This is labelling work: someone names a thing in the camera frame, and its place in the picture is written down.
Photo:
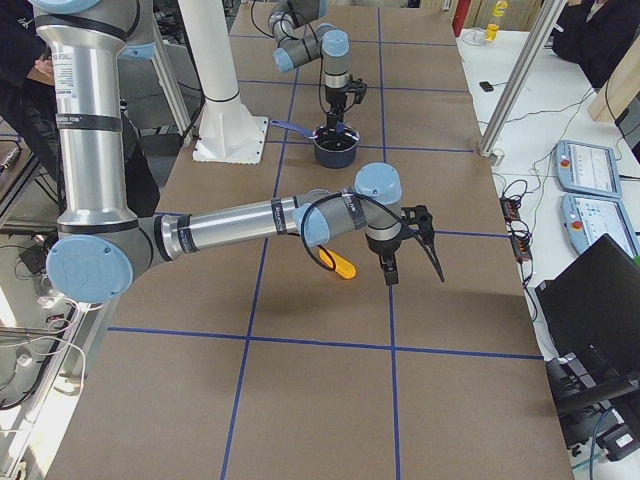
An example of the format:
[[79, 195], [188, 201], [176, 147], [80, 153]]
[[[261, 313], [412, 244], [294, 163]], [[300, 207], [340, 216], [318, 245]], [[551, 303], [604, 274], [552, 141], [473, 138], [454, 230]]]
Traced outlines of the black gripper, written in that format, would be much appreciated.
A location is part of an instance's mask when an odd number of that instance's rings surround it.
[[330, 132], [340, 133], [342, 131], [342, 116], [346, 110], [348, 88], [324, 88], [325, 99], [329, 103], [326, 114], [326, 126]]
[[[426, 253], [441, 283], [445, 282], [444, 272], [436, 253], [435, 244], [428, 242], [423, 236], [415, 237], [418, 244]], [[378, 255], [381, 269], [383, 271], [385, 284], [394, 286], [399, 283], [399, 274], [395, 252], [400, 248], [402, 241], [396, 238], [387, 240], [376, 240], [373, 237], [366, 236], [369, 249]]]

